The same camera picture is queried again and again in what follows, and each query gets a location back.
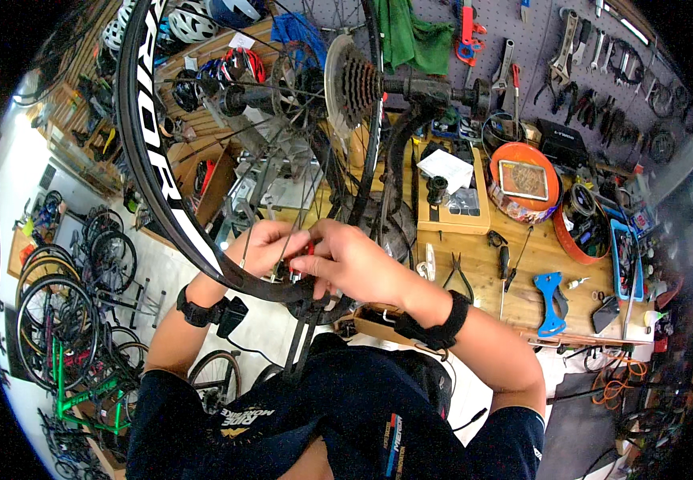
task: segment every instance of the green bicycle frame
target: green bicycle frame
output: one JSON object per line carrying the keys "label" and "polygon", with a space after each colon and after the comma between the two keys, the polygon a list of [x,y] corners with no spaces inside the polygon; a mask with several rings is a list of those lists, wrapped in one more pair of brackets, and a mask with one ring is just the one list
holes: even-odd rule
{"label": "green bicycle frame", "polygon": [[[120,435],[120,431],[123,428],[130,426],[130,422],[121,421],[121,403],[118,403],[114,407],[114,425],[104,425],[103,423],[96,423],[88,421],[84,418],[78,418],[72,414],[72,407],[86,402],[91,398],[91,395],[103,395],[104,393],[111,392],[117,387],[118,380],[114,376],[104,380],[102,384],[96,389],[86,390],[80,392],[76,395],[67,396],[66,390],[64,388],[64,346],[57,339],[53,339],[53,378],[56,380],[56,417],[60,418],[65,422],[74,422],[79,425],[84,425],[91,428],[96,428],[98,430],[108,430],[114,435]],[[124,392],[118,389],[118,399],[122,398]]]}

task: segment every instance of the black box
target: black box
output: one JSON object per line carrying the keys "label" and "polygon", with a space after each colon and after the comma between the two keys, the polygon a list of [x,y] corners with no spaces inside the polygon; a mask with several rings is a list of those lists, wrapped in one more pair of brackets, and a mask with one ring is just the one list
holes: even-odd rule
{"label": "black box", "polygon": [[536,122],[541,131],[541,152],[553,164],[561,167],[578,168],[587,166],[586,146],[578,130],[539,118]]}

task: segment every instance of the forearm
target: forearm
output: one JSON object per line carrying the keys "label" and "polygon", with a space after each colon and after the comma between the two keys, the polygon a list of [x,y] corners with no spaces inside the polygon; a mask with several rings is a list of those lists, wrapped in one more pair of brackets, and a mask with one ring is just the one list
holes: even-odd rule
{"label": "forearm", "polygon": [[[452,297],[420,277],[409,281],[400,307],[423,328],[441,325],[451,312]],[[543,415],[543,371],[530,346],[511,327],[485,311],[469,307],[451,351],[493,389],[493,408],[526,403]]]}
{"label": "forearm", "polygon": [[[226,286],[205,274],[198,274],[187,287],[187,301],[210,307],[226,295]],[[184,314],[170,307],[152,338],[146,370],[168,370],[184,379],[205,341],[209,326],[198,328],[184,319]]]}

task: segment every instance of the blue cloth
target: blue cloth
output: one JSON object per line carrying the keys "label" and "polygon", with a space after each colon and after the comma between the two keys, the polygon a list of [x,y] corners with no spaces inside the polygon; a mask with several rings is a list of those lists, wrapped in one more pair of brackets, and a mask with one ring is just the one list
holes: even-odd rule
{"label": "blue cloth", "polygon": [[501,408],[464,447],[396,362],[407,353],[310,354],[296,386],[272,377],[212,416],[188,383],[151,370],[138,390],[127,478],[278,478],[317,436],[335,478],[535,478],[536,412]]}
{"label": "blue cloth", "polygon": [[[320,31],[311,24],[300,13],[286,13],[276,15],[272,24],[272,40],[280,43],[288,42],[304,42],[312,48],[312,51],[317,57],[319,65],[314,64],[312,59],[307,59],[305,66],[307,68],[325,68],[325,58],[328,55],[328,49],[322,41]],[[296,52],[296,61],[302,62],[303,58],[308,55],[298,51]]]}

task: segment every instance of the paper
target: paper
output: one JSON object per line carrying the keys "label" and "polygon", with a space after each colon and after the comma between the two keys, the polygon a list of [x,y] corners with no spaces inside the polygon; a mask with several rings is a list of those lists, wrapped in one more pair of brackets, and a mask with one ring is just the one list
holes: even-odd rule
{"label": "paper", "polygon": [[184,55],[184,69],[198,70],[198,60],[196,58],[191,58],[189,55]]}
{"label": "paper", "polygon": [[444,150],[435,150],[418,162],[418,168],[429,177],[444,177],[447,180],[448,195],[461,187],[468,188],[474,172],[470,164]]}
{"label": "paper", "polygon": [[237,32],[236,34],[234,34],[234,37],[232,37],[232,41],[229,42],[229,46],[231,48],[250,48],[253,46],[254,43],[256,43],[256,41],[253,40],[251,37],[246,37],[245,35]]}

